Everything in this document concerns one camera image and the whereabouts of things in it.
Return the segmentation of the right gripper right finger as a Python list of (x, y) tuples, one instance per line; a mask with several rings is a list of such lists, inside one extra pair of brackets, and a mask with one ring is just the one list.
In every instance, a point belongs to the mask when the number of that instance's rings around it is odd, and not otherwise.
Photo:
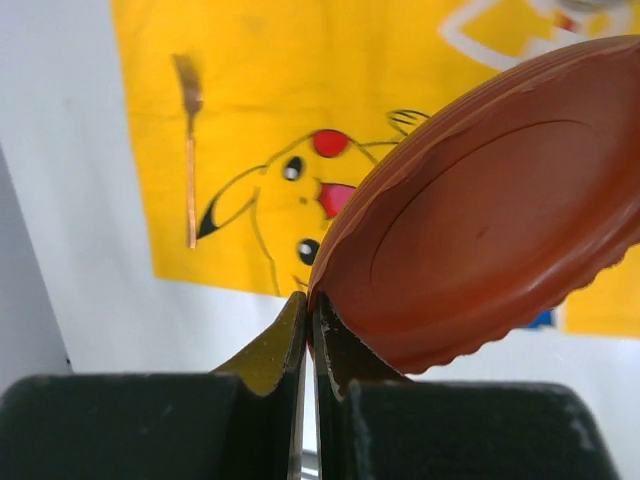
[(416, 382), (320, 296), (311, 316), (323, 479), (615, 479), (598, 426), (569, 388)]

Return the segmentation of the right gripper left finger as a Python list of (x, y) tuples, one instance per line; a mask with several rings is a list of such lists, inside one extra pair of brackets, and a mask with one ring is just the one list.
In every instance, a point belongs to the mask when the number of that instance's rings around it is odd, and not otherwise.
[(306, 297), (205, 374), (31, 376), (1, 398), (5, 479), (297, 479)]

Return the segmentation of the red plate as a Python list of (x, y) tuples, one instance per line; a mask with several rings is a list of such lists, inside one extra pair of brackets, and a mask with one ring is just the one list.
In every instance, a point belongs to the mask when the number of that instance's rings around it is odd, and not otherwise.
[(378, 164), (330, 226), (310, 308), (395, 369), (479, 350), (639, 242), (639, 39), (573, 44), (483, 82)]

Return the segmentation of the yellow Pikachu placemat cloth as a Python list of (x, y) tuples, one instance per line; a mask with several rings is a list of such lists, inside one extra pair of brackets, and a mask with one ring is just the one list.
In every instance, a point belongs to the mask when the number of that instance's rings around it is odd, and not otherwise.
[[(639, 5), (559, 1), (115, 1), (153, 273), (194, 284), (215, 327), (253, 336), (306, 287), (371, 168), (475, 85), (536, 55), (635, 34)], [(198, 72), (195, 249), (173, 54)]]

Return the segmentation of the copper fork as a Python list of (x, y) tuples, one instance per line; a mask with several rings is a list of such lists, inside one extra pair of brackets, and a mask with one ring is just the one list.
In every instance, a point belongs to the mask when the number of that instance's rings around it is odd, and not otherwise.
[(195, 249), (196, 199), (195, 199), (195, 137), (194, 124), (203, 106), (203, 94), (198, 72), (191, 58), (186, 54), (173, 54), (173, 64), (182, 91), (182, 103), (186, 114), (186, 208), (187, 208), (187, 245)]

